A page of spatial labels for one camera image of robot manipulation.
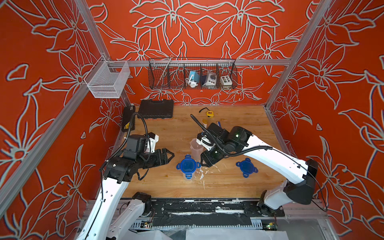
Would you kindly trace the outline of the black box yellow label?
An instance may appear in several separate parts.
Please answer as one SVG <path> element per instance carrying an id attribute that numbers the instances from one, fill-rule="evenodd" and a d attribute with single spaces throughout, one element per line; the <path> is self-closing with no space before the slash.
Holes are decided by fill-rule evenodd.
<path id="1" fill-rule="evenodd" d="M 126 133 L 129 131 L 130 123 L 131 123 L 131 117 L 133 113 L 136 112 L 135 106 L 127 106 L 123 110 L 123 118 L 121 123 L 121 131 L 123 133 Z"/>

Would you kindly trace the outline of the white button box in basket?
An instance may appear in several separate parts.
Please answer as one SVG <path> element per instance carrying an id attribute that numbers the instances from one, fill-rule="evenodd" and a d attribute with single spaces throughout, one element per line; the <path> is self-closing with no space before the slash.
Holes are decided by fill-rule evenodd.
<path id="1" fill-rule="evenodd" d="M 220 77 L 220 85 L 224 90 L 230 90 L 233 87 L 233 81 L 229 75 Z"/>

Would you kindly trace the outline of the clear plastic container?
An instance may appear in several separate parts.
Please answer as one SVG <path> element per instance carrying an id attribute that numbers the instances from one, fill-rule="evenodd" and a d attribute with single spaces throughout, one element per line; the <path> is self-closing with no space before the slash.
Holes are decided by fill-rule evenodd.
<path id="1" fill-rule="evenodd" d="M 194 177 L 195 177 L 195 172 L 190 172 L 190 173 L 182 172 L 182 173 L 183 173 L 184 178 L 187 181 L 192 181 L 194 179 Z"/>
<path id="2" fill-rule="evenodd" d="M 190 149 L 192 159 L 199 162 L 201 160 L 201 154 L 204 152 L 205 148 L 197 143 L 197 139 L 193 139 L 190 142 Z"/>

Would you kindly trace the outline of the blue white item in basket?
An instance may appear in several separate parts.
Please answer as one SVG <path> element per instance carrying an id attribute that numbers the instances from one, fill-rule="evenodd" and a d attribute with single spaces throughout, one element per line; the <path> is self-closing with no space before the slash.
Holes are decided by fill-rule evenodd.
<path id="1" fill-rule="evenodd" d="M 196 71 L 191 71 L 189 76 L 185 79 L 187 86 L 195 88 L 199 85 L 200 75 Z"/>

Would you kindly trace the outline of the yellow tape measure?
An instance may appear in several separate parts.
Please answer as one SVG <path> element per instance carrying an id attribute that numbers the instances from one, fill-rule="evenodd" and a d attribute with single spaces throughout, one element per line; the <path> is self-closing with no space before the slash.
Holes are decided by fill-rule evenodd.
<path id="1" fill-rule="evenodd" d="M 210 109 L 208 109 L 207 107 L 203 108 L 203 109 L 200 109 L 199 110 L 199 113 L 203 112 L 204 110 L 206 110 L 206 116 L 208 118 L 213 118 L 215 116 L 214 112 L 211 111 Z"/>

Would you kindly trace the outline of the aluminium crossbar back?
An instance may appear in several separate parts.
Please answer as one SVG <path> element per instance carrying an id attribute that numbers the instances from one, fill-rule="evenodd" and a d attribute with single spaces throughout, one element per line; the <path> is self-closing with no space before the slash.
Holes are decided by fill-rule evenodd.
<path id="1" fill-rule="evenodd" d="M 147 67 L 151 63 L 154 64 L 232 64 L 234 63 L 237 67 L 245 66 L 289 66 L 291 63 L 290 59 L 265 59 L 265 60 L 225 60 L 225 59 L 188 59 L 188 60 L 177 60 L 177 59 L 160 59 L 160 60 L 143 60 L 143 61 L 108 61 L 107 65 L 112 68 L 122 68 L 127 63 L 129 67 Z"/>

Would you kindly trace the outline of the aluminium frame post left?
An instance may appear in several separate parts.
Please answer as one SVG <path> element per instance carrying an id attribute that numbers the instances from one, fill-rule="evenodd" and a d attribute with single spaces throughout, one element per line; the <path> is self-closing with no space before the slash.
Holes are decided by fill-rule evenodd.
<path id="1" fill-rule="evenodd" d="M 93 42 L 95 43 L 97 50 L 100 54 L 100 57 L 97 58 L 96 63 L 93 65 L 93 67 L 100 61 L 113 61 L 111 59 L 111 56 L 107 50 L 106 44 L 104 43 L 104 40 L 102 39 L 102 36 L 98 30 L 98 27 L 94 21 L 94 18 L 91 14 L 91 11 L 89 9 L 89 6 L 86 1 L 75 1 L 78 10 L 85 21 L 85 24 L 89 30 L 89 33 L 93 39 Z M 127 93 L 125 92 L 125 88 L 122 92 L 122 95 L 119 99 L 122 99 L 125 106 L 130 105 L 130 100 L 128 98 Z"/>

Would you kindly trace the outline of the aluminium frame post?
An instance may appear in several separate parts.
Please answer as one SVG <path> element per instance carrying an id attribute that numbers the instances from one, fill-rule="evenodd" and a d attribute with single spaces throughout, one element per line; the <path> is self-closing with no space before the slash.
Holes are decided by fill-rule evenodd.
<path id="1" fill-rule="evenodd" d="M 85 24 L 89 30 L 89 33 L 93 39 L 93 42 L 95 43 L 97 50 L 100 54 L 100 57 L 97 58 L 96 63 L 93 65 L 93 67 L 100 61 L 113 61 L 111 59 L 111 56 L 107 50 L 106 44 L 104 43 L 104 40 L 102 39 L 102 36 L 98 30 L 98 27 L 94 21 L 94 18 L 91 14 L 91 11 L 89 9 L 89 6 L 86 1 L 75 1 L 78 10 L 85 21 Z M 119 99 L 122 99 L 125 106 L 130 105 L 130 100 L 128 98 L 127 93 L 125 92 L 125 88 L 122 92 L 122 95 Z"/>
<path id="2" fill-rule="evenodd" d="M 304 49 L 306 45 L 308 44 L 310 38 L 314 34 L 317 26 L 319 25 L 321 19 L 323 18 L 325 12 L 327 11 L 328 7 L 330 6 L 332 1 L 320 1 L 319 5 L 317 6 L 313 16 L 308 22 L 308 25 L 299 40 L 295 50 L 293 51 L 293 54 L 290 58 L 290 63 L 284 68 L 284 71 L 282 75 L 280 76 L 279 80 L 274 86 L 274 89 L 272 93 L 270 94 L 266 104 L 265 104 L 265 110 L 269 111 L 274 101 L 277 99 L 277 95 L 280 92 L 280 90 L 283 88 L 283 85 L 285 81 L 288 79 L 290 73 L 296 66 L 299 58 L 301 57 L 302 53 L 304 52 Z"/>

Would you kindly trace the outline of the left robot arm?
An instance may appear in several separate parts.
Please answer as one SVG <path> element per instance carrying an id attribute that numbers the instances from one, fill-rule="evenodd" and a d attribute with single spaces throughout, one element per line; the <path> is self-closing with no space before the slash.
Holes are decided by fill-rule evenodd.
<path id="1" fill-rule="evenodd" d="M 100 193 L 92 211 L 78 234 L 79 240 L 143 240 L 144 236 L 130 230 L 134 222 L 152 211 L 152 197 L 137 192 L 122 214 L 114 214 L 132 178 L 142 179 L 139 170 L 167 165 L 175 154 L 166 148 L 156 149 L 159 137 L 154 133 L 128 136 L 118 150 L 102 166 Z"/>

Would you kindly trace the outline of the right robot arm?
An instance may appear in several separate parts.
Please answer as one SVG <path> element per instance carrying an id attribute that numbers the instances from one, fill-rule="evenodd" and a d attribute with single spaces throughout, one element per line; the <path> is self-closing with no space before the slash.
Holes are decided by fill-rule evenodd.
<path id="1" fill-rule="evenodd" d="M 227 131 L 210 124 L 198 134 L 197 143 L 206 149 L 201 153 L 201 165 L 204 167 L 211 167 L 226 157 L 244 155 L 286 178 L 280 186 L 262 193 L 258 209 L 263 215 L 270 215 L 285 204 L 309 205 L 312 202 L 317 184 L 316 161 L 304 161 L 285 154 L 239 126 Z"/>

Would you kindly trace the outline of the grey device in basket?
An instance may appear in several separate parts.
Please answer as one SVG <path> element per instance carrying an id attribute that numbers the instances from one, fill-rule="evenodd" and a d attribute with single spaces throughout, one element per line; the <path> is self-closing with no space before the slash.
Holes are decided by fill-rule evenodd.
<path id="1" fill-rule="evenodd" d="M 206 75 L 201 76 L 200 82 L 203 88 L 215 89 L 217 84 L 217 74 L 208 71 Z"/>

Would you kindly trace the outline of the black tool case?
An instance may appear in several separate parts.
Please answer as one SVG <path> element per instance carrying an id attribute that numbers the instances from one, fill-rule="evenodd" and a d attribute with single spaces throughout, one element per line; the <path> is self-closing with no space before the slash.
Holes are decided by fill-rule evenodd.
<path id="1" fill-rule="evenodd" d="M 138 113 L 144 119 L 171 119 L 173 111 L 173 100 L 142 100 Z"/>

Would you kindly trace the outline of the aluminium frame post right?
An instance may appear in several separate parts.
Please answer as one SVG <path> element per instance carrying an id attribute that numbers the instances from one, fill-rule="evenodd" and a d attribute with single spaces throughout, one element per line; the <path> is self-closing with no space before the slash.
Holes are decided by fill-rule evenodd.
<path id="1" fill-rule="evenodd" d="M 304 52 L 304 49 L 306 45 L 308 44 L 310 38 L 314 34 L 317 26 L 319 25 L 321 19 L 323 18 L 325 12 L 327 11 L 328 7 L 330 6 L 332 1 L 320 1 L 319 5 L 317 6 L 313 16 L 308 22 L 308 25 L 299 40 L 295 50 L 293 51 L 293 54 L 290 58 L 290 63 L 284 68 L 284 71 L 282 75 L 280 76 L 279 80 L 274 86 L 274 89 L 272 93 L 270 94 L 266 104 L 265 104 L 265 110 L 269 111 L 274 101 L 277 99 L 277 95 L 280 92 L 280 90 L 283 88 L 283 85 L 285 81 L 288 79 L 290 73 L 296 66 L 299 58 L 301 57 L 302 53 Z"/>

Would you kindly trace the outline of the blue lid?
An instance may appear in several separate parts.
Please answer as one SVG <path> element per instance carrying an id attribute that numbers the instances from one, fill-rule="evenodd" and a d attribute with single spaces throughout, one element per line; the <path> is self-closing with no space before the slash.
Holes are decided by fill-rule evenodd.
<path id="1" fill-rule="evenodd" d="M 176 169 L 181 172 L 196 172 L 201 168 L 201 164 L 192 159 L 191 155 L 185 155 L 185 158 L 176 165 Z"/>
<path id="2" fill-rule="evenodd" d="M 257 174 L 259 172 L 250 158 L 245 158 L 245 160 L 241 162 L 236 162 L 236 166 L 240 168 L 244 178 L 248 178 L 250 175 Z"/>

